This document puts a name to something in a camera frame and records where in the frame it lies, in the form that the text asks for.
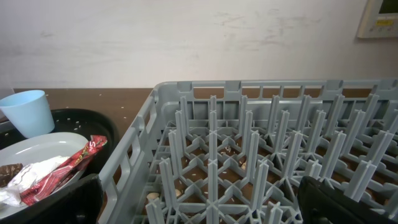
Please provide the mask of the red snack wrapper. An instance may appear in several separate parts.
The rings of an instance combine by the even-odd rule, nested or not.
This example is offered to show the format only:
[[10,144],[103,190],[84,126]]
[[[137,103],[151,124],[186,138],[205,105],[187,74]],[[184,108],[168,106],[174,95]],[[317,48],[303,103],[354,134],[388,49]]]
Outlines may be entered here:
[[83,149],[69,157],[37,184],[23,191],[20,194],[22,202],[31,206],[65,185],[78,171],[86,169],[107,142],[106,136],[92,135]]

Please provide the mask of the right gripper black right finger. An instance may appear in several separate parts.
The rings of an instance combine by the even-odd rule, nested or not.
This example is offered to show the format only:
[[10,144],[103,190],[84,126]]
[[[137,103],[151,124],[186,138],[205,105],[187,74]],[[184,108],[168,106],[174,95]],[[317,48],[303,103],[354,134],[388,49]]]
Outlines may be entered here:
[[304,224],[397,224],[309,176],[300,181],[297,199]]

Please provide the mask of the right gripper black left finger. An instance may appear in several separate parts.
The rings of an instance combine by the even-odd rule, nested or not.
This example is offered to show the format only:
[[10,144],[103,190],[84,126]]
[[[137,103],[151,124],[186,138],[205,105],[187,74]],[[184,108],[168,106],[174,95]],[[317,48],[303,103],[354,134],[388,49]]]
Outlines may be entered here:
[[99,175],[90,174],[1,220],[1,224],[96,223],[103,204]]

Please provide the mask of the light blue plastic cup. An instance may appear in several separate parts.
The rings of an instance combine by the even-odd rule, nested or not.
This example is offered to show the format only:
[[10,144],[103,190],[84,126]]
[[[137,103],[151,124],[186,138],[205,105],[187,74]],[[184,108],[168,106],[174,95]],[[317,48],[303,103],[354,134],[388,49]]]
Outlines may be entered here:
[[1,111],[25,137],[48,134],[55,128],[46,94],[43,90],[29,90],[1,100]]

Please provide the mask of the white tissue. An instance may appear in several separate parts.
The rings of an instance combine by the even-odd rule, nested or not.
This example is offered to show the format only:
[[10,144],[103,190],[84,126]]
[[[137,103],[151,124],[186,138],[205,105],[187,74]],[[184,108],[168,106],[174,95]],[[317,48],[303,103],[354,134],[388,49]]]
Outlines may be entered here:
[[5,187],[1,187],[1,204],[21,207],[20,193],[33,187],[67,159],[68,157],[56,156],[24,166]]

